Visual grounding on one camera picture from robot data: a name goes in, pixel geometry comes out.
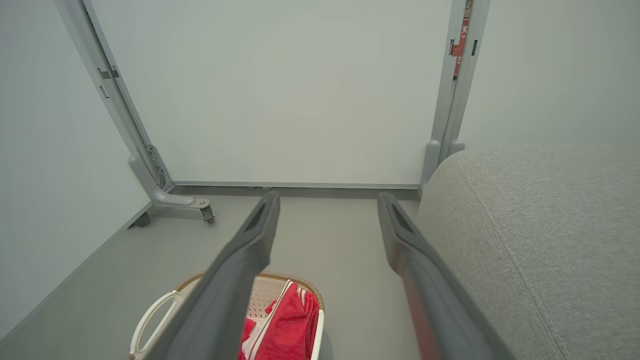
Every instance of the sofa cushion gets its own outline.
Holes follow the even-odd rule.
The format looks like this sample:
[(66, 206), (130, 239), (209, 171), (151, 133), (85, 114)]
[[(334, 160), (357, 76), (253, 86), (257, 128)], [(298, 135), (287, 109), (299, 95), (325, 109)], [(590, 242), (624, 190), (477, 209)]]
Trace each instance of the sofa cushion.
[(459, 152), (417, 223), (516, 358), (640, 358), (640, 148)]

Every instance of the caster wheel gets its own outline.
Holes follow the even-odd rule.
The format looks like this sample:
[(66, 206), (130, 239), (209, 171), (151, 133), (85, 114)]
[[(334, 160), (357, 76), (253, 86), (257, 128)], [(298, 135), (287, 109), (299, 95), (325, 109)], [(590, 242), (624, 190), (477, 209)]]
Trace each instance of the caster wheel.
[(216, 214), (211, 211), (211, 205), (207, 205), (205, 208), (200, 209), (200, 213), (202, 214), (202, 220), (213, 224)]
[(151, 222), (151, 219), (149, 218), (149, 214), (145, 212), (133, 224), (137, 227), (143, 227), (143, 226), (149, 225), (150, 222)]

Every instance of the white basket handle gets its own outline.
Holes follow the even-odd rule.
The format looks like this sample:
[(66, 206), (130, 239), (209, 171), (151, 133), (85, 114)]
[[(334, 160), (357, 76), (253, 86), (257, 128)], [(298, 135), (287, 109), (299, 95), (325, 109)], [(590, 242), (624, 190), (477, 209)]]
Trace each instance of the white basket handle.
[[(158, 309), (169, 300), (173, 300), (173, 304), (166, 312), (166, 314), (164, 314), (164, 317), (154, 330), (153, 334), (149, 336), (149, 340), (147, 340), (147, 342), (140, 348), (140, 339), (142, 338), (142, 333), (147, 327), (149, 320), (156, 313), (156, 311), (158, 311)], [(151, 344), (153, 344), (158, 332), (160, 332), (160, 329), (162, 329), (164, 323), (169, 319), (173, 311), (182, 304), (182, 301), (184, 301), (182, 295), (180, 295), (178, 291), (173, 290), (170, 293), (164, 294), (162, 297), (160, 297), (160, 299), (157, 299), (156, 302), (147, 309), (147, 312), (142, 316), (142, 319), (140, 319), (140, 322), (136, 327), (136, 331), (133, 333), (133, 339), (131, 339), (131, 354), (133, 356), (138, 357), (140, 354), (146, 351)]]

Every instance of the sofa seam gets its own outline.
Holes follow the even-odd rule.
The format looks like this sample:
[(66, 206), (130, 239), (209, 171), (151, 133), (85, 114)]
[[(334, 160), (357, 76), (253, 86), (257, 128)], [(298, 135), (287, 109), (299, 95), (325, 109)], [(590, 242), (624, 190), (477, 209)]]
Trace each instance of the sofa seam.
[[(478, 194), (476, 193), (476, 190), (469, 183), (467, 177), (462, 172), (462, 169), (460, 169), (460, 163), (458, 162), (457, 157), (454, 156), (453, 160), (454, 160), (454, 162), (456, 164), (456, 168), (458, 169), (458, 172), (460, 173), (460, 176), (462, 176), (462, 178), (465, 180), (465, 183), (467, 184), (469, 190), (471, 190), (471, 192), (476, 197), (476, 201), (480, 205), (480, 207), (481, 207), (482, 211), (484, 212), (484, 214), (489, 218), (489, 221), (491, 222), (491, 226), (493, 228), (493, 231), (494, 231), (494, 233), (496, 235), (496, 240), (499, 243), (498, 248), (500, 248), (500, 252), (502, 253), (502, 256), (504, 257), (504, 259), (507, 262), (507, 264), (509, 264), (509, 260), (510, 260), (511, 263), (509, 264), (509, 269), (511, 270), (511, 273), (513, 274), (513, 277), (515, 278), (516, 283), (518, 284), (518, 287), (520, 288), (520, 291), (522, 292), (522, 295), (524, 296), (524, 298), (525, 298), (525, 300), (527, 302), (527, 305), (529, 305), (529, 307), (531, 309), (531, 312), (533, 313), (534, 317), (536, 318), (536, 322), (538, 323), (538, 326), (540, 327), (540, 329), (542, 329), (543, 334), (545, 335), (545, 339), (547, 340), (547, 343), (549, 343), (549, 345), (551, 345), (551, 349), (553, 350), (554, 355), (555, 355), (556, 358), (558, 358), (558, 354), (557, 354), (556, 350), (559, 350), (560, 355), (562, 356), (562, 358), (566, 359), (566, 357), (563, 354), (562, 349), (560, 348), (560, 345), (557, 343), (556, 339), (554, 338), (551, 329), (549, 329), (548, 328), (548, 324), (546, 324), (546, 321), (544, 319), (544, 315), (546, 315), (547, 318), (549, 318), (550, 322), (551, 322), (551, 319), (550, 319), (549, 315), (547, 314), (546, 309), (542, 305), (542, 301), (540, 300), (538, 295), (535, 294), (535, 291), (533, 290), (533, 288), (531, 286), (531, 283), (529, 282), (528, 278), (524, 274), (524, 270), (518, 264), (518, 261), (514, 258), (514, 256), (511, 254), (511, 249), (509, 248), (509, 246), (504, 241), (504, 235), (500, 232), (496, 221), (493, 219), (493, 216), (487, 210), (486, 206), (484, 205), (484, 203), (480, 199), (480, 196), (478, 196)], [(534, 299), (534, 296), (538, 299), (538, 302), (542, 306), (542, 309), (538, 308), (538, 306), (536, 304), (536, 301)], [(551, 326), (553, 327), (553, 330), (556, 332), (556, 335), (558, 336), (560, 342), (562, 343), (562, 346), (566, 350), (566, 345), (564, 344), (564, 341), (562, 340), (560, 335), (557, 333), (556, 327), (553, 326), (553, 322), (551, 322)], [(553, 340), (553, 343), (555, 344), (555, 346), (549, 340), (549, 337), (551, 337), (551, 339)]]

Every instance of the red cloth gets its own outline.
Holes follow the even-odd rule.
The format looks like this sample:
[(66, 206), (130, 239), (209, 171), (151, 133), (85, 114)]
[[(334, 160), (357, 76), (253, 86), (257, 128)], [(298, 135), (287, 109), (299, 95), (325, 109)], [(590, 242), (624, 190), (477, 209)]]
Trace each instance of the red cloth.
[(311, 357), (316, 338), (318, 301), (295, 282), (285, 288), (266, 311), (269, 313), (243, 340), (246, 360), (302, 360)]

